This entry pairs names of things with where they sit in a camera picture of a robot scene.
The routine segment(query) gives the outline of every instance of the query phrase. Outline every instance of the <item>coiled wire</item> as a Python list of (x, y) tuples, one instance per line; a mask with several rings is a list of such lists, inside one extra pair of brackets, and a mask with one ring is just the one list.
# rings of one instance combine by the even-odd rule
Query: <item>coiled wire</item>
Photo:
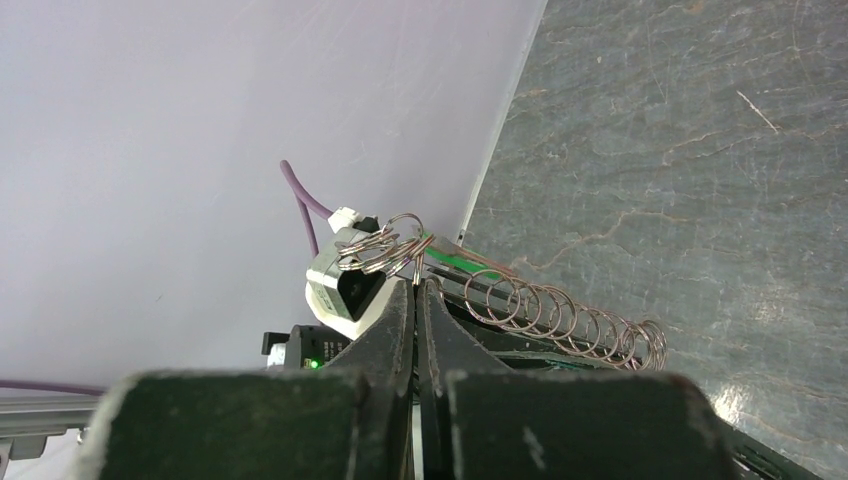
[[(417, 228), (398, 242), (395, 225), (411, 219)], [(435, 239), (425, 233), (421, 219), (412, 213), (392, 217), (380, 230), (353, 243), (337, 243), (339, 268), (369, 274), (380, 270), (391, 277), (415, 262), (413, 284), (421, 282), (424, 252)], [(665, 367), (665, 334), (651, 319), (631, 322), (612, 312), (583, 305), (561, 288), (527, 282), (498, 269), (474, 273), (456, 270), (434, 273), (461, 284), (459, 297), (478, 321), (507, 332), (551, 340), (566, 354), (594, 359), (627, 370), (661, 370)]]

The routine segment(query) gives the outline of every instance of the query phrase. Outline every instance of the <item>dark gray surface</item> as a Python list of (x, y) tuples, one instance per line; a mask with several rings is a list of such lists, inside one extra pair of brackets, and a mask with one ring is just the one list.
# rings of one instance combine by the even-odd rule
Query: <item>dark gray surface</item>
[(465, 240), (658, 314), (669, 370), (826, 478), (848, 478), (846, 31), (844, 0), (551, 0)]

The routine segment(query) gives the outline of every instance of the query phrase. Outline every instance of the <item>metal coil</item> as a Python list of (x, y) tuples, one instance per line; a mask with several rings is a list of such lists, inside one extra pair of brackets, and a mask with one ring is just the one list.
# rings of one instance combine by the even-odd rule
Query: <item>metal coil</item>
[[(395, 225), (405, 218), (413, 220), (417, 227), (411, 237), (398, 242), (400, 234), (395, 232)], [(416, 215), (396, 215), (380, 230), (357, 242), (336, 244), (339, 268), (366, 274), (382, 270), (391, 277), (415, 262), (413, 283), (418, 285), (424, 252), (434, 239), (435, 235), (425, 233)], [(461, 285), (462, 295), (451, 295), (458, 297), (481, 323), (551, 340), (568, 355), (598, 360), (614, 368), (661, 370), (665, 366), (665, 335), (653, 320), (631, 322), (615, 313), (583, 305), (558, 287), (530, 283), (499, 269), (468, 273), (437, 268), (434, 273)], [(472, 290), (482, 298), (475, 300)]]

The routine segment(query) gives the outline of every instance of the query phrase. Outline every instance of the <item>scratched floor surface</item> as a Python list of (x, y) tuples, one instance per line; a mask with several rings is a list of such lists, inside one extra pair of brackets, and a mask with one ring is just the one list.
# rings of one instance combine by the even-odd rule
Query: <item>scratched floor surface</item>
[(658, 314), (668, 369), (848, 478), (848, 6), (550, 0), (466, 245)]

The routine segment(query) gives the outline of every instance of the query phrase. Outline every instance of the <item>white wall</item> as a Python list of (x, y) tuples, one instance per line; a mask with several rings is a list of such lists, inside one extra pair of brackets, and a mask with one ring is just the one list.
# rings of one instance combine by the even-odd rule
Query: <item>white wall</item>
[(283, 157), (455, 234), (543, 4), (0, 2), (0, 377), (262, 365), (312, 321)]

